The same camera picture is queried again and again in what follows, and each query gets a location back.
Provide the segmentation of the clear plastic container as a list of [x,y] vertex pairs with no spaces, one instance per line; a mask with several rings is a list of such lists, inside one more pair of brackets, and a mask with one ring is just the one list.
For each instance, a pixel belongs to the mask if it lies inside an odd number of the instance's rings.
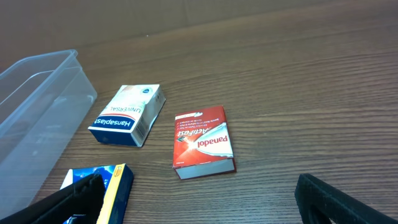
[[95,102],[77,55],[35,55],[1,73],[2,217],[33,201]]

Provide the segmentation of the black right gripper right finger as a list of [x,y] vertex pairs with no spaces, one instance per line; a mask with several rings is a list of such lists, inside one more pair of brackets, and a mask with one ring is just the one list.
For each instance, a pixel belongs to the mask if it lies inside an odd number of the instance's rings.
[[397,224],[311,174],[299,176],[295,199],[304,224]]

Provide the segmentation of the blue yellow VapoDrops box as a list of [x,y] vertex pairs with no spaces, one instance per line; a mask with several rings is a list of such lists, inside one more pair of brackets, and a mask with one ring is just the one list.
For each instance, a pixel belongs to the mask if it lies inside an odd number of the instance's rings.
[[134,180],[132,170],[126,164],[70,169],[60,189],[90,174],[100,174],[105,187],[104,202],[96,223],[121,224]]

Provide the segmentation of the white blue Hansaplast box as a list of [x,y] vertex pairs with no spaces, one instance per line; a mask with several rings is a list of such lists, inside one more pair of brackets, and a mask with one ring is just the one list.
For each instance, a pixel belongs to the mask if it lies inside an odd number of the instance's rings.
[[165,101],[159,84],[123,85],[88,130],[103,144],[141,147]]

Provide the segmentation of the red Panadol box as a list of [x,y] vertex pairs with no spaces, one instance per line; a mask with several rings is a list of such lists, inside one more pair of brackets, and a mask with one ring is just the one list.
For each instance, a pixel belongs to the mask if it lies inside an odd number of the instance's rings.
[[172,167],[181,180],[236,172],[226,113],[222,106],[175,116]]

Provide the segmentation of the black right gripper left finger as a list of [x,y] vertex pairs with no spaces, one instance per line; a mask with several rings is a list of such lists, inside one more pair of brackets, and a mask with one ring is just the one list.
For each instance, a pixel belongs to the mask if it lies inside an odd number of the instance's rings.
[[102,175],[90,174],[31,206],[1,220],[1,224],[96,223],[103,206]]

